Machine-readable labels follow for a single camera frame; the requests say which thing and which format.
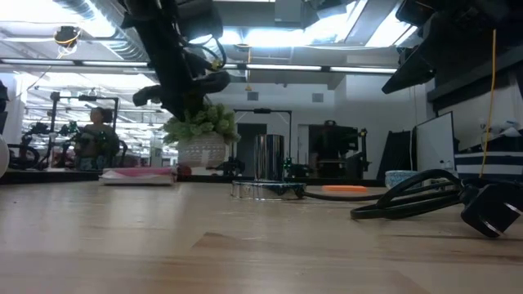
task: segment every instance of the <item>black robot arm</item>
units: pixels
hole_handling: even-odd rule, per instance
[[[137,93],[133,97],[136,106],[159,97],[162,107],[183,121],[185,110],[198,112],[206,94],[222,91],[229,84],[229,74],[220,71],[226,56],[218,41],[222,55],[218,62],[208,62],[186,50],[198,47],[218,57],[188,42],[209,34],[216,40],[221,37],[221,19],[212,0],[119,1],[127,11],[122,27],[136,29],[160,82],[159,87]]]

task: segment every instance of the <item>potted plant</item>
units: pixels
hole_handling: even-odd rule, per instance
[[[235,114],[223,104],[205,103],[196,115],[185,111],[185,121],[173,117],[164,125],[163,143],[177,142],[178,162],[187,167],[215,167],[226,159],[226,146],[239,140]]]

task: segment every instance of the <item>woman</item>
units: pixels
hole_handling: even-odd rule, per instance
[[[82,129],[80,140],[74,146],[76,167],[80,171],[96,171],[108,167],[110,158],[119,150],[119,139],[113,128],[106,125],[113,120],[109,109],[97,107],[91,110],[92,124]]]

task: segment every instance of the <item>striped box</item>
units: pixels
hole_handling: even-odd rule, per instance
[[[478,177],[483,153],[456,154],[454,161],[460,178]],[[483,177],[492,180],[523,180],[523,152],[488,152]]]

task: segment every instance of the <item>stack of papers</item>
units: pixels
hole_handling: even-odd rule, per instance
[[[176,170],[170,167],[107,168],[100,176],[104,185],[172,185]]]

